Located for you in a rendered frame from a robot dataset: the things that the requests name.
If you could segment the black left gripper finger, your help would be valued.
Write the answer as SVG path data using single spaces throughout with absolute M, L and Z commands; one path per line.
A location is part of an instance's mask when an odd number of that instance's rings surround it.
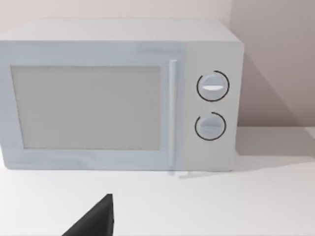
M 106 194 L 62 236 L 113 236 L 113 194 Z

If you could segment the small pale microwave knob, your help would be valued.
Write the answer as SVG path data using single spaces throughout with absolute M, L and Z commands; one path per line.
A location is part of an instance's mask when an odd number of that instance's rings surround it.
M 226 129 L 226 120 L 216 112 L 211 112 L 207 116 L 199 116 L 194 124 L 196 135 L 205 141 L 218 140 Z

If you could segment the pale microwave door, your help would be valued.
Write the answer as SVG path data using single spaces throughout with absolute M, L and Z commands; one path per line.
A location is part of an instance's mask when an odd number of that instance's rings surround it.
M 176 42 L 0 42 L 0 147 L 11 170 L 169 171 L 169 61 L 180 148 L 185 49 Z

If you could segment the large pale microwave knob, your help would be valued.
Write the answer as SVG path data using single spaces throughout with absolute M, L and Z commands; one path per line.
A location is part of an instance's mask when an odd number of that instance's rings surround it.
M 226 97 L 230 89 L 228 77 L 221 71 L 202 75 L 196 83 L 198 95 L 205 101 L 217 102 Z

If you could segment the pale microwave oven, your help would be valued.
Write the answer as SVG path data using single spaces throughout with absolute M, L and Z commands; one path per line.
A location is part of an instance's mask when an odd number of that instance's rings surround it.
M 176 42 L 185 49 L 181 89 L 180 148 L 175 171 L 230 171 L 233 169 L 244 60 L 243 43 L 216 20 L 180 19 L 41 19 L 0 34 L 2 41 L 145 41 Z M 221 71 L 230 81 L 225 98 L 203 100 L 197 93 L 200 76 Z M 199 138 L 194 124 L 199 116 L 221 114 L 227 129 L 221 138 Z

